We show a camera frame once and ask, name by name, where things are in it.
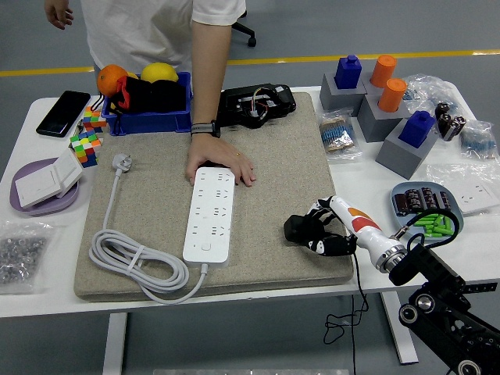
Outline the person's right hand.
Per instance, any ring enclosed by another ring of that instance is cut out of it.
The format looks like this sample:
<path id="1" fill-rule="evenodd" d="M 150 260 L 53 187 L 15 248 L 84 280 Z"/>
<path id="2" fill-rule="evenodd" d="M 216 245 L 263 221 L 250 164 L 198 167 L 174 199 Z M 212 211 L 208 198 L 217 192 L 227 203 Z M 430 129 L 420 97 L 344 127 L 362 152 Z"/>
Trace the person's right hand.
<path id="1" fill-rule="evenodd" d="M 68 0 L 45 0 L 44 11 L 47 21 L 59 30 L 73 24 L 73 10 Z"/>

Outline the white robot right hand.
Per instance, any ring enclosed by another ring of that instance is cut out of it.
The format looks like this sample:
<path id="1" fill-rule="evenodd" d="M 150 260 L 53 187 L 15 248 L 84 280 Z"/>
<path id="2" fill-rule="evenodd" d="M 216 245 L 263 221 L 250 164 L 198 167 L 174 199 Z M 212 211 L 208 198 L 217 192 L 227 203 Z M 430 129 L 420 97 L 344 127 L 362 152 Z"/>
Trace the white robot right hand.
<path id="1" fill-rule="evenodd" d="M 338 219 L 350 235 L 327 234 L 324 227 L 332 219 Z M 369 252 L 372 264 L 380 272 L 388 273 L 396 258 L 404 253 L 400 241 L 388 237 L 367 214 L 336 195 L 314 203 L 305 222 L 316 233 L 307 234 L 302 243 L 322 256 L 351 255 L 359 246 Z"/>

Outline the person's left hand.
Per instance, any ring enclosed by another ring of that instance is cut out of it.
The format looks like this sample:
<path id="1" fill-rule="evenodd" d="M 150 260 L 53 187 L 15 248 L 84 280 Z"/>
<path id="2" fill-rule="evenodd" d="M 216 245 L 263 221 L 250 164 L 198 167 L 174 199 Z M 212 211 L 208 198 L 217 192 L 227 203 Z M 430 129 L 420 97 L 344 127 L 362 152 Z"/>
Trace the person's left hand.
<path id="1" fill-rule="evenodd" d="M 256 181 L 254 166 L 246 155 L 223 139 L 210 134 L 195 134 L 191 137 L 186 167 L 186 178 L 191 185 L 198 168 L 207 162 L 229 168 L 236 184 L 243 182 L 251 187 Z"/>

